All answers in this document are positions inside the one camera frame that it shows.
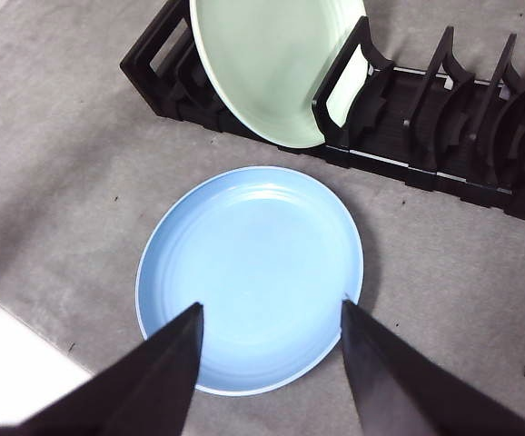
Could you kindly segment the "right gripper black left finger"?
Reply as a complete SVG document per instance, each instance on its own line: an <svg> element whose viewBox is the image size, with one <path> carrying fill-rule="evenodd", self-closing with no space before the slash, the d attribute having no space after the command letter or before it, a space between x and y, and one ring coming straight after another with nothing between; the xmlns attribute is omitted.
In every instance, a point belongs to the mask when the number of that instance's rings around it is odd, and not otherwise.
<svg viewBox="0 0 525 436"><path fill-rule="evenodd" d="M121 360L0 435L180 435L197 382L203 306L194 303Z"/></svg>

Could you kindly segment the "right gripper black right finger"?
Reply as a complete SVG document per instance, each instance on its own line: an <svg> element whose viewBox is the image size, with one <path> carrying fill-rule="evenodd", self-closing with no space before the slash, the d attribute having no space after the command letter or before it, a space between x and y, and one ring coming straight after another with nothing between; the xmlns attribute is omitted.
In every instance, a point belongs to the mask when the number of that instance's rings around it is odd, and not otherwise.
<svg viewBox="0 0 525 436"><path fill-rule="evenodd" d="M342 304L344 368L366 435L525 435L525 418Z"/></svg>

